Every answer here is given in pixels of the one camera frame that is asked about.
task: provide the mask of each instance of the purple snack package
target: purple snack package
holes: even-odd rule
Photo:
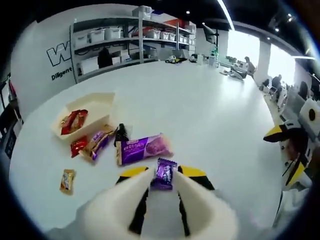
[[[164,158],[158,159],[158,168],[155,173],[155,178],[151,182],[153,190],[172,190],[172,178],[174,168],[177,163]]]
[[[138,140],[116,142],[116,159],[118,165],[133,164],[142,159],[158,155],[173,155],[169,140],[162,133]]]

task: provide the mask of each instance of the desk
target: desk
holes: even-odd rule
[[[23,125],[9,173],[30,218],[42,231],[62,228],[78,207],[114,186],[125,169],[156,166],[152,158],[118,167],[112,144],[92,166],[80,156],[71,158],[70,146],[51,133],[50,124],[65,104],[92,92],[115,92],[111,118],[133,126],[132,139],[166,134],[172,160],[206,171],[237,211],[244,234],[251,233],[252,221],[271,226],[283,172],[279,145],[263,141],[274,126],[272,117],[251,77],[238,80],[219,71],[190,62],[129,66],[72,86],[41,105]],[[64,169],[77,172],[72,196],[59,191]]]

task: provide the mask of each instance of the wrapped candy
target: wrapped candy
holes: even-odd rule
[[[118,165],[132,164],[145,158],[159,155],[173,155],[169,140],[162,133],[138,140],[116,142]]]
[[[88,115],[88,110],[72,111],[68,117],[62,121],[61,135],[71,134],[82,128]]]
[[[60,191],[72,195],[74,192],[74,179],[76,176],[76,171],[73,169],[65,169],[63,171],[61,184],[60,184]]]
[[[71,143],[71,158],[74,158],[79,154],[79,151],[82,150],[86,145],[88,144],[88,138],[87,136],[83,136],[79,138],[78,140]]]
[[[155,173],[155,178],[151,182],[151,189],[154,190],[172,190],[172,178],[174,168],[177,163],[164,158],[158,159],[158,168]]]
[[[86,160],[95,164],[99,152],[107,146],[110,138],[112,138],[114,134],[115,130],[111,126],[105,125],[79,153],[84,156]]]

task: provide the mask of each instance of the small snack package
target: small snack package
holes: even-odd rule
[[[97,162],[98,153],[107,146],[110,139],[115,135],[115,130],[109,125],[105,125],[97,132],[88,144],[79,153],[90,163]]]
[[[119,124],[119,127],[115,130],[115,138],[113,145],[116,147],[116,142],[127,142],[129,141],[127,130],[123,123]]]
[[[71,143],[70,148],[71,148],[71,158],[74,158],[79,154],[79,151],[84,149],[85,146],[88,144],[88,138],[87,136],[83,136],[79,138],[78,140],[74,141]]]
[[[164,158],[158,159],[158,168],[155,177],[150,184],[152,190],[172,190],[172,178],[177,163]]]
[[[76,176],[76,171],[73,169],[65,169],[63,171],[60,191],[64,194],[72,195],[74,193],[74,179]]]
[[[132,164],[145,158],[159,155],[173,155],[169,140],[162,133],[138,140],[116,142],[116,160],[118,165]]]
[[[68,117],[65,117],[62,121],[61,135],[71,134],[80,129],[87,118],[88,110],[76,110],[72,111]]]

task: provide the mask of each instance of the white tray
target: white tray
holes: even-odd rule
[[[60,139],[68,143],[98,131],[103,125],[109,123],[109,115],[114,98],[114,92],[95,92],[68,103],[52,123],[51,130]],[[61,135],[62,119],[72,111],[80,109],[88,110],[83,126],[73,133]]]

